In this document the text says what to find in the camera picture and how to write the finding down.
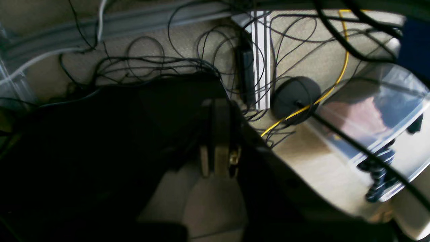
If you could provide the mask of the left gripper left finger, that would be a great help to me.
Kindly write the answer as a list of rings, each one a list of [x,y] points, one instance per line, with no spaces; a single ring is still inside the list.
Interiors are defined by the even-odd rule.
[[[168,150],[167,169],[139,212],[136,224],[128,233],[133,242],[178,242],[188,240],[183,224],[188,199],[195,184],[209,174],[207,146],[197,149],[197,138],[185,147]]]

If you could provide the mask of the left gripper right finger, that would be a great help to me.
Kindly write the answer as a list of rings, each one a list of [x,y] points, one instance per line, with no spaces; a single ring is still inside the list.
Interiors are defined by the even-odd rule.
[[[390,224],[329,204],[278,158],[230,101],[214,100],[214,174],[235,178],[248,213],[244,242],[397,242]]]

